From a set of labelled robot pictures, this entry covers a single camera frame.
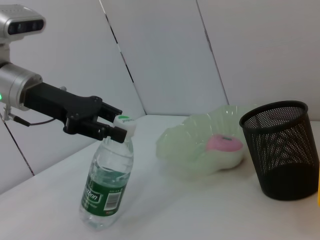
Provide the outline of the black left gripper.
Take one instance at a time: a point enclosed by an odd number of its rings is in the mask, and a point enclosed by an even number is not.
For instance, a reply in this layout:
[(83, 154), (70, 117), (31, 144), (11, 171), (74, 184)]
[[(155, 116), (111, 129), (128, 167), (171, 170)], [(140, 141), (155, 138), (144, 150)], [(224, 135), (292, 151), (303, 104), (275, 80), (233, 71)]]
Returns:
[(98, 113), (111, 123), (123, 113), (97, 96), (78, 96), (42, 82), (25, 91), (23, 104), (61, 121), (67, 134), (80, 134), (99, 141), (110, 137), (118, 143), (123, 143), (127, 136), (127, 131), (122, 128), (97, 122)]

